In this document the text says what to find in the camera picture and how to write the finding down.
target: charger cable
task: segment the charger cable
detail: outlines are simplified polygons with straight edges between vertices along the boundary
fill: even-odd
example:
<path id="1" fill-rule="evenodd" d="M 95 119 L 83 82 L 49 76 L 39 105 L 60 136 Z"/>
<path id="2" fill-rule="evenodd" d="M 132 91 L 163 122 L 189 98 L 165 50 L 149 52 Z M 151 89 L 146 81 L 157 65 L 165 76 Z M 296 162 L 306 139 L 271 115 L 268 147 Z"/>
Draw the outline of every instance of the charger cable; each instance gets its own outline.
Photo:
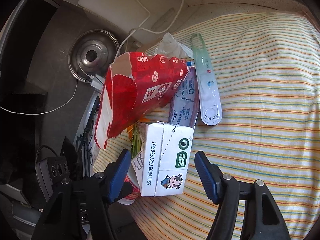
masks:
<path id="1" fill-rule="evenodd" d="M 181 10 L 182 10 L 182 7 L 183 7 L 183 3 L 184 3 L 184 0 L 181 0 L 180 8 L 179 8 L 179 10 L 177 11 L 176 16 L 174 17 L 174 19 L 172 20 L 172 22 L 170 23 L 170 25 L 169 25 L 165 30 L 163 30 L 163 31 L 161 31 L 161 32 L 154 32 L 154 31 L 152 31 L 152 30 L 148 30 L 148 29 L 145 29 L 145 28 L 142 28 L 142 27 L 141 27 L 141 26 L 149 19 L 151 13 L 150 13 L 150 11 L 149 11 L 146 7 L 144 7 L 144 6 L 142 5 L 142 3 L 141 3 L 139 0 L 136 0 L 136 1 L 137 1 L 138 4 L 140 4 L 140 6 L 141 6 L 142 8 L 144 8 L 144 9 L 148 12 L 148 17 L 145 18 L 145 19 L 143 20 L 143 22 L 140 23 L 140 25 L 139 25 L 138 27 L 133 28 L 132 30 L 130 30 L 129 35 L 128 35 L 128 36 L 122 41 L 122 43 L 120 44 L 120 46 L 119 46 L 119 48 L 118 48 L 118 50 L 117 50 L 117 52 L 116 52 L 116 56 L 115 56 L 115 59 L 114 59 L 113 63 L 115 62 L 116 58 L 118 57 L 119 52 L 120 52 L 120 49 L 122 48 L 122 46 L 125 44 L 125 42 L 126 42 L 137 30 L 144 30 L 144 31 L 146 31 L 146 32 L 153 33 L 153 34 L 162 34 L 162 33 L 165 33 L 167 30 L 169 30 L 170 27 L 171 27 L 171 26 L 174 24 L 174 22 L 176 21 L 177 17 L 179 16 L 179 14 L 180 14 L 180 12 L 181 12 Z M 71 97 L 66 103 L 64 103 L 62 106 L 59 106 L 59 107 L 57 107 L 56 109 L 53 109 L 53 110 L 51 110 L 51 111 L 47 111 L 47 112 L 39 113 L 39 114 L 27 114 L 27 113 L 13 112 L 13 111 L 10 111 L 10 110 L 7 110 L 7 109 L 3 108 L 2 106 L 0 106 L 0 109 L 2 109 L 2 110 L 4 110 L 4 111 L 7 111 L 7 112 L 9 112 L 9 113 L 11 113 L 11 114 L 23 114 L 23 115 L 42 115 L 42 114 L 52 113 L 53 111 L 58 110 L 58 109 L 60 109 L 61 107 L 64 107 L 67 103 L 69 103 L 69 102 L 74 98 L 74 96 L 75 96 L 75 94 L 76 94 L 77 87 L 78 87 L 78 79 L 76 78 L 76 88 L 75 88 L 75 91 L 74 91 L 72 97 Z"/>

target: blue gripper pad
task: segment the blue gripper pad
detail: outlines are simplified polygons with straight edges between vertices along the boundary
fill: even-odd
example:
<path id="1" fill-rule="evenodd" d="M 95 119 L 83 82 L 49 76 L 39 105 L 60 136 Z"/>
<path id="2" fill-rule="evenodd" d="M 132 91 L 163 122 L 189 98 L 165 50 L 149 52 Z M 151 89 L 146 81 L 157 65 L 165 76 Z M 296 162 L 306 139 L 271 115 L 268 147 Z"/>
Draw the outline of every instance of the blue gripper pad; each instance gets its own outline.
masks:
<path id="1" fill-rule="evenodd" d="M 208 199 L 212 200 L 213 203 L 218 203 L 219 196 L 217 192 L 217 184 L 209 172 L 207 165 L 211 165 L 211 163 L 204 153 L 197 152 L 195 154 L 195 166 L 204 187 L 204 191 L 207 194 Z"/>
<path id="2" fill-rule="evenodd" d="M 118 159 L 121 158 L 122 160 L 119 163 L 118 169 L 116 170 L 113 178 L 110 181 L 110 191 L 108 195 L 108 200 L 110 201 L 110 203 L 113 203 L 115 198 L 119 196 L 119 193 L 123 186 L 124 178 L 127 175 L 131 164 L 131 153 L 128 150 L 123 150 Z"/>

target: white cable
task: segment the white cable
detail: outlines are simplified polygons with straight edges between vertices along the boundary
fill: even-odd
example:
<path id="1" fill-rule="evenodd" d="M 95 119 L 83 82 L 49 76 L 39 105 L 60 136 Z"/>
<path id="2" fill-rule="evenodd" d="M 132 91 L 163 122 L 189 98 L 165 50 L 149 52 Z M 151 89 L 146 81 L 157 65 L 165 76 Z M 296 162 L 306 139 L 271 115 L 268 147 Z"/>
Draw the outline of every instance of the white cable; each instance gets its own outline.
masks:
<path id="1" fill-rule="evenodd" d="M 79 65 L 79 68 L 81 69 L 81 71 L 82 71 L 85 75 L 87 75 L 88 77 L 91 77 L 90 75 L 88 75 L 86 72 L 83 71 L 82 67 L 80 66 L 80 63 L 79 63 L 78 65 Z"/>
<path id="2" fill-rule="evenodd" d="M 127 41 L 127 43 L 125 44 L 124 53 L 126 53 L 126 52 L 127 52 L 127 49 L 128 49 L 128 43 L 129 43 L 129 41 Z"/>
<path id="3" fill-rule="evenodd" d="M 179 16 L 179 14 L 180 14 L 180 12 L 181 12 L 181 10 L 182 10 L 183 2 L 184 2 L 184 0 L 181 0 L 180 8 L 179 8 L 176 16 L 175 16 L 174 19 L 172 20 L 171 24 L 170 24 L 165 30 L 163 30 L 163 31 L 161 31 L 161 32 L 154 32 L 154 31 L 151 31 L 151 30 L 148 30 L 148 29 L 145 29 L 145 28 L 141 28 L 141 26 L 149 19 L 151 13 L 150 13 L 150 11 L 149 11 L 147 8 L 145 8 L 145 7 L 142 5 L 142 3 L 141 3 L 139 0 L 136 0 L 136 1 L 137 1 L 138 4 L 140 4 L 140 5 L 148 12 L 148 17 L 145 18 L 144 21 L 143 21 L 142 23 L 140 23 L 140 25 L 139 25 L 137 28 L 133 28 L 133 29 L 130 31 L 129 35 L 124 39 L 124 41 L 122 41 L 122 43 L 120 44 L 120 46 L 119 46 L 119 48 L 118 48 L 118 51 L 117 51 L 117 53 L 116 53 L 116 56 L 115 56 L 114 61 L 115 61 L 116 58 L 118 57 L 118 54 L 119 54 L 119 52 L 120 52 L 120 49 L 122 48 L 122 46 L 124 45 L 124 43 L 125 43 L 137 30 L 144 30 L 144 31 L 147 31 L 147 32 L 150 32 L 150 33 L 153 33 L 153 34 L 161 34 L 161 33 L 166 32 L 167 30 L 169 30 L 170 27 L 171 27 L 171 26 L 174 24 L 174 22 L 176 21 L 177 17 Z M 80 67 L 80 64 L 79 64 L 79 68 L 82 70 L 82 72 L 83 72 L 84 74 L 86 74 L 87 76 L 89 76 L 87 73 L 85 73 L 85 72 L 83 71 L 83 69 Z M 69 101 L 67 101 L 66 103 L 64 103 L 62 106 L 59 106 L 59 107 L 57 107 L 56 109 L 53 109 L 53 110 L 48 111 L 48 112 L 39 113 L 39 114 L 26 114 L 26 113 L 12 112 L 12 111 L 10 111 L 10 110 L 4 109 L 2 106 L 0 106 L 0 109 L 2 109 L 2 110 L 4 110 L 4 111 L 7 111 L 7 112 L 9 112 L 9 113 L 11 113 L 11 114 L 23 114 L 23 115 L 41 115 L 41 114 L 48 114 L 48 113 L 51 113 L 51 112 L 53 112 L 53 111 L 55 111 L 55 110 L 58 110 L 59 108 L 65 106 L 67 103 L 69 103 L 69 102 L 73 99 L 73 97 L 75 96 L 77 87 L 78 87 L 78 79 L 76 78 L 76 88 L 75 88 L 75 91 L 73 92 L 72 97 L 69 99 Z"/>
<path id="4" fill-rule="evenodd" d="M 146 32 L 150 32 L 150 33 L 153 33 L 153 34 L 161 34 L 161 33 L 166 32 L 167 30 L 170 29 L 170 27 L 174 24 L 174 22 L 176 21 L 177 17 L 179 16 L 179 14 L 180 14 L 180 12 L 181 12 L 181 10 L 182 10 L 182 7 L 183 7 L 183 2 L 184 2 L 184 0 L 181 0 L 181 5 L 180 5 L 180 8 L 179 8 L 176 16 L 175 16 L 174 19 L 172 20 L 171 24 L 170 24 L 165 30 L 163 30 L 163 31 L 161 31 L 161 32 L 154 32 L 154 31 L 151 31 L 151 30 L 148 30 L 148 29 L 145 29 L 145 28 L 141 28 L 140 26 L 137 27 L 137 28 L 133 28 L 133 30 L 144 30 L 144 31 L 146 31 Z"/>
<path id="5" fill-rule="evenodd" d="M 144 24 L 144 23 L 149 19 L 151 13 L 150 13 L 150 11 L 149 11 L 147 8 L 145 8 L 145 7 L 143 6 L 143 4 L 142 4 L 139 0 L 136 0 L 136 1 L 137 1 L 138 4 L 140 4 L 140 6 L 141 6 L 143 9 L 145 9 L 145 10 L 148 12 L 148 17 L 145 18 L 145 19 L 143 20 L 143 22 L 140 23 L 140 25 L 138 26 L 138 27 L 141 27 L 142 24 Z M 130 30 L 130 31 L 129 31 L 130 34 L 129 34 L 129 35 L 124 39 L 124 41 L 122 41 L 122 43 L 120 44 L 120 46 L 119 46 L 119 48 L 118 48 L 118 50 L 117 50 L 115 59 L 113 60 L 113 63 L 115 62 L 116 58 L 118 57 L 119 52 L 120 52 L 120 49 L 122 48 L 122 46 L 124 45 L 124 43 L 125 43 L 135 32 L 136 32 L 136 30 Z"/>
<path id="6" fill-rule="evenodd" d="M 179 16 L 181 10 L 182 10 L 182 7 L 183 7 L 183 3 L 184 3 L 184 0 L 181 0 L 181 4 L 180 4 L 180 8 L 176 14 L 176 16 L 174 17 L 174 19 L 172 20 L 172 22 L 170 23 L 170 25 L 163 31 L 161 32 L 154 32 L 154 31 L 151 31 L 151 30 L 148 30 L 148 29 L 145 29 L 145 28 L 141 28 L 141 25 L 145 23 L 146 20 L 149 19 L 150 17 L 150 12 L 148 11 L 147 8 L 145 8 L 141 2 L 139 0 L 136 0 L 138 2 L 138 4 L 140 4 L 148 13 L 148 17 L 137 27 L 137 28 L 133 28 L 132 30 L 130 30 L 130 34 L 124 39 L 124 41 L 120 44 L 119 48 L 118 48 L 118 51 L 116 53 L 116 56 L 115 56 L 115 59 L 113 61 L 113 63 L 115 62 L 116 58 L 118 57 L 119 55 L 119 52 L 120 52 L 120 49 L 122 48 L 122 46 L 124 45 L 124 43 L 137 31 L 137 30 L 144 30 L 144 31 L 147 31 L 147 32 L 150 32 L 150 33 L 153 33 L 153 34 L 161 34 L 161 33 L 165 33 L 167 30 L 169 30 L 171 28 L 171 26 L 174 24 L 174 22 L 176 21 L 177 17 Z"/>
<path id="7" fill-rule="evenodd" d="M 55 111 L 55 110 L 58 110 L 59 108 L 65 106 L 67 103 L 69 103 L 69 102 L 73 99 L 73 97 L 75 96 L 75 94 L 76 94 L 77 86 L 78 86 L 78 79 L 76 78 L 76 88 L 75 88 L 75 91 L 73 92 L 72 98 L 70 98 L 69 101 L 66 102 L 65 104 L 63 104 L 62 106 L 59 106 L 59 107 L 57 107 L 56 109 L 53 109 L 53 110 L 48 111 L 48 112 L 39 113 L 39 114 L 26 114 L 26 113 L 12 112 L 12 111 L 10 111 L 10 110 L 4 109 L 2 106 L 0 106 L 0 108 L 1 108 L 2 110 L 4 110 L 4 111 L 7 111 L 7 112 L 11 113 L 11 114 L 23 114 L 23 115 L 41 115 L 41 114 L 48 114 L 48 113 L 51 113 L 51 112 L 53 112 L 53 111 Z"/>

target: cartoon cow logo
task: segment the cartoon cow logo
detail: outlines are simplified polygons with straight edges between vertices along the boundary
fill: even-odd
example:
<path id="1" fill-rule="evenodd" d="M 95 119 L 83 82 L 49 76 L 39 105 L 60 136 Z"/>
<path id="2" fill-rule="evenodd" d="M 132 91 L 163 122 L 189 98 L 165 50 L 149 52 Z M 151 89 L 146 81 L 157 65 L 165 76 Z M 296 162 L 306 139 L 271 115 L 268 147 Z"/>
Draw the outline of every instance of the cartoon cow logo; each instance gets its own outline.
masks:
<path id="1" fill-rule="evenodd" d="M 182 184 L 182 174 L 179 174 L 178 176 L 172 176 L 169 177 L 168 175 L 165 176 L 165 179 L 161 181 L 161 185 L 165 188 L 180 188 L 180 185 Z"/>

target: logo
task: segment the logo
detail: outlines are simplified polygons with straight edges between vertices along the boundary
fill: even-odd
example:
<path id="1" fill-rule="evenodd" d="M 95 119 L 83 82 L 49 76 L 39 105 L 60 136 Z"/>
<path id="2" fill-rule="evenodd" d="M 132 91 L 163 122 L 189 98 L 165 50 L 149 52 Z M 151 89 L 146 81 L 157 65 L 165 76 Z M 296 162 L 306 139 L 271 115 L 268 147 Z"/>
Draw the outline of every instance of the logo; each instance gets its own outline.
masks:
<path id="1" fill-rule="evenodd" d="M 161 63 L 165 63 L 165 56 L 160 56 L 159 60 Z"/>
<path id="2" fill-rule="evenodd" d="M 180 188 L 180 185 L 182 184 L 182 174 L 179 174 L 178 176 L 172 176 L 169 175 L 165 176 L 165 179 L 161 181 L 161 185 L 164 188 Z"/>
<path id="3" fill-rule="evenodd" d="M 147 62 L 148 61 L 148 58 L 147 58 L 147 56 L 145 56 L 144 54 L 142 54 L 142 56 L 138 56 L 137 57 L 137 60 L 139 61 L 139 62 Z"/>
<path id="4" fill-rule="evenodd" d="M 184 168 L 186 166 L 187 156 L 188 154 L 185 151 L 177 154 L 176 168 Z"/>
<path id="5" fill-rule="evenodd" d="M 213 81 L 209 81 L 207 85 L 208 85 L 208 87 L 211 87 L 211 86 L 213 86 L 213 84 L 214 84 Z"/>
<path id="6" fill-rule="evenodd" d="M 174 120 L 176 120 L 177 115 L 178 115 L 178 111 L 174 111 L 173 112 L 173 117 L 172 117 L 172 122 L 174 122 Z"/>
<path id="7" fill-rule="evenodd" d="M 189 147 L 189 140 L 187 138 L 182 138 L 180 141 L 179 141 L 179 148 L 181 150 L 185 150 Z"/>
<path id="8" fill-rule="evenodd" d="M 165 83 L 165 84 L 161 84 L 161 85 L 157 85 L 157 86 L 148 88 L 145 95 L 144 95 L 142 103 L 164 94 L 165 92 L 168 91 L 171 84 L 172 84 L 172 82 L 169 82 L 169 83 Z"/>
<path id="9" fill-rule="evenodd" d="M 164 94 L 167 91 L 168 87 L 169 86 L 167 84 L 164 84 L 163 86 L 159 87 L 158 92 L 155 94 L 155 97 L 157 97 L 161 94 Z"/>
<path id="10" fill-rule="evenodd" d="M 186 98 L 186 97 L 183 97 L 181 98 L 182 100 L 185 100 L 187 102 L 194 102 L 194 100 L 192 100 L 191 98 Z"/>
<path id="11" fill-rule="evenodd" d="M 158 80 L 159 74 L 157 71 L 154 71 L 152 74 L 152 82 L 156 82 Z"/>
<path id="12" fill-rule="evenodd" d="M 179 79 L 179 80 L 175 83 L 175 85 L 172 87 L 172 89 L 176 89 L 176 88 L 180 85 L 181 81 L 182 81 L 182 79 Z"/>
<path id="13" fill-rule="evenodd" d="M 141 156 L 141 154 L 139 154 L 137 159 L 133 161 L 133 165 L 138 169 L 138 171 L 143 168 L 143 159 L 144 158 Z"/>

